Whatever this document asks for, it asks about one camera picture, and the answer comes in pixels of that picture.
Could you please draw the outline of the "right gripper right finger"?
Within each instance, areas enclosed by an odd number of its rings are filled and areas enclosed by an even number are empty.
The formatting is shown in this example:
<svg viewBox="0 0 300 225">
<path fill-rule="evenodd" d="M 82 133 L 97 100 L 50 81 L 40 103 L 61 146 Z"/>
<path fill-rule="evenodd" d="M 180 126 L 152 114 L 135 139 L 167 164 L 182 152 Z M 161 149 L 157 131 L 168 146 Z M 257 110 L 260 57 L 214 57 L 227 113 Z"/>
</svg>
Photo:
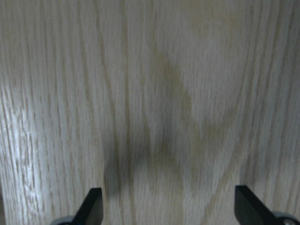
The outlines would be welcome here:
<svg viewBox="0 0 300 225">
<path fill-rule="evenodd" d="M 236 185 L 234 214 L 240 225 L 298 225 L 293 215 L 270 211 L 246 185 Z"/>
</svg>

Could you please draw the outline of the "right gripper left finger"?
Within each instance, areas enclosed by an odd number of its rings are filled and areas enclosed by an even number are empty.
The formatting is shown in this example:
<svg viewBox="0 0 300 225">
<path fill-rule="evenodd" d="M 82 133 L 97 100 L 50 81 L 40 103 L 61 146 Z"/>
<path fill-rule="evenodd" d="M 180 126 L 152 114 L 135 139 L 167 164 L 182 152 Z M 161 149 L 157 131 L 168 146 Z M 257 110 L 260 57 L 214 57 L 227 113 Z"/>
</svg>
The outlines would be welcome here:
<svg viewBox="0 0 300 225">
<path fill-rule="evenodd" d="M 101 225 L 104 218 L 102 188 L 91 188 L 74 216 L 55 219 L 51 225 Z"/>
</svg>

